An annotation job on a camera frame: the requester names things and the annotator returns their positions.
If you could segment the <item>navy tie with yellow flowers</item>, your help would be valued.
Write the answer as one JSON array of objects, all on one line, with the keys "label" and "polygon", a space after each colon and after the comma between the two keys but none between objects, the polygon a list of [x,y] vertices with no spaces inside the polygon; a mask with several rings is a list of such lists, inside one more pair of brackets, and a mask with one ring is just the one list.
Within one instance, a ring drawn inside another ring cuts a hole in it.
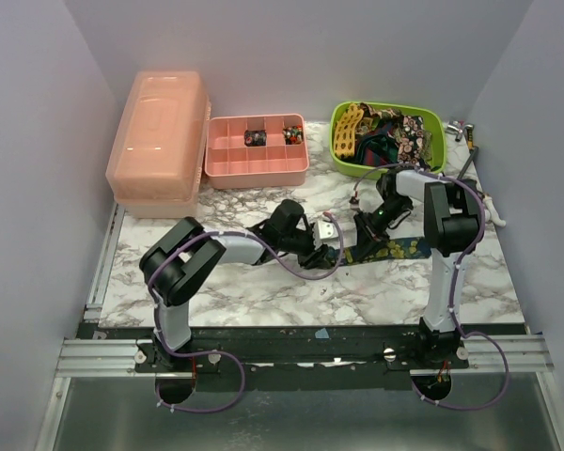
[{"label": "navy tie with yellow flowers", "polygon": [[363,255],[357,244],[346,246],[343,251],[330,248],[324,259],[326,269],[335,266],[355,266],[385,260],[397,259],[427,259],[431,257],[431,247],[423,237],[406,237],[376,241],[372,250]]}]

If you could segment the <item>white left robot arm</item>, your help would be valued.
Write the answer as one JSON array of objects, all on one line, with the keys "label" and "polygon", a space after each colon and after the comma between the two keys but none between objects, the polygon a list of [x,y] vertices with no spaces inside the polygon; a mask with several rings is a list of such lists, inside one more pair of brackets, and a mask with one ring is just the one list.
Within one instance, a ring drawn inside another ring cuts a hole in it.
[{"label": "white left robot arm", "polygon": [[341,266],[345,242],[332,213],[324,216],[337,233],[337,249],[322,241],[319,227],[309,223],[303,207],[289,199],[245,231],[209,231],[194,217],[179,220],[139,263],[154,301],[154,334],[161,344],[158,361],[178,371],[194,355],[186,345],[192,338],[189,302],[219,264],[257,267],[275,260],[304,280],[331,276]]}]

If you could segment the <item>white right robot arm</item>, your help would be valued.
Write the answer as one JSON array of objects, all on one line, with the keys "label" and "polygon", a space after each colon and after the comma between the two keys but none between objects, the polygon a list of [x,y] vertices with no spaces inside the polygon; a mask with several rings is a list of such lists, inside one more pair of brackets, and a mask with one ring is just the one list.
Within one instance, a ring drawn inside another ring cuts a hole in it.
[{"label": "white right robot arm", "polygon": [[424,242],[431,249],[428,304],[415,335],[415,360],[433,368],[457,352],[463,331],[459,321],[462,285],[468,260],[484,234],[485,213],[474,182],[398,167],[382,174],[376,188],[383,203],[372,212],[358,211],[356,260],[390,243],[388,231],[423,204]]}]

